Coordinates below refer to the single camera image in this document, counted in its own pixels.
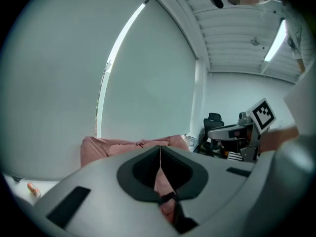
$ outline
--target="bright light strip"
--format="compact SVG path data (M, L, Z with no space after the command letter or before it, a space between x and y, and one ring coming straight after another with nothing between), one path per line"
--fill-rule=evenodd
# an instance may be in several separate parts
M111 62L109 68L106 70L107 72L111 72L112 70L112 66L114 64L114 61L115 61L115 58L118 54L118 51L119 51L119 47L120 45L122 45L122 42L129 30L129 28L132 26L133 22L135 21L135 19L137 18L138 14L144 9L145 7L145 4L142 3L138 9L134 12L134 14L129 18L128 22L126 23L126 25L124 26L124 28L122 29L122 31L120 32L117 40L115 41L114 43L114 46L110 52L110 55L109 55L109 58L108 58L108 61L107 63Z
M276 38L273 41L267 55L264 58L265 61L270 62L272 60L273 56L276 54L276 52L282 45L285 37L286 37L286 26L285 26L285 19L283 19L277 31Z

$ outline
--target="pink fabric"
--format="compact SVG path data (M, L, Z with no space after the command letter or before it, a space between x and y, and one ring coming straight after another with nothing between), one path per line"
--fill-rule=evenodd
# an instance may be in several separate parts
M140 140L137 142L85 137L82 141L80 148L81 167L84 167L90 162L93 162L98 159L124 154L133 150L153 147L157 145L173 146L185 151L189 151L186 142L182 139L180 135L165 137L156 140ZM160 196L166 195L174 191L161 168L159 168L157 172L154 190ZM173 222L174 206L175 201L173 199L169 200L167 203L164 203L160 206L162 213L170 223Z

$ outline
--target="gray window shade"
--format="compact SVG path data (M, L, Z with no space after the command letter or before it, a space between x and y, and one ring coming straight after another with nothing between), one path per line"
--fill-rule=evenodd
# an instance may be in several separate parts
M189 132L195 62L176 23L151 0L129 29L113 65L102 138L137 141Z
M101 77L120 31L145 0L32 0L3 48L1 163L61 179L94 135Z

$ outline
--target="folded garment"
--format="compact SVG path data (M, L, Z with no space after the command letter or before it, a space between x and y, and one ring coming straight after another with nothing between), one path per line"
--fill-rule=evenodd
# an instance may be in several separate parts
M180 135L156 140L140 140L137 142L85 137L80 148L81 167L84 167L90 162L98 159L153 146L172 146L189 151L186 142ZM170 192L174 192L161 167L159 168L156 175L154 190L159 194L160 197L167 195ZM174 207L175 201L173 199L170 199L168 202L160 206L161 212L170 223L173 222Z

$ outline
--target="ceiling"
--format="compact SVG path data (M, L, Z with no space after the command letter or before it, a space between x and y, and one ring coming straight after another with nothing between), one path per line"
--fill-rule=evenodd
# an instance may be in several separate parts
M296 82L299 66L284 41L268 68L263 59L283 17L282 4L233 6L223 1L218 9L210 0L186 0L202 32L210 61L210 72L250 73ZM251 40L260 43L253 46Z

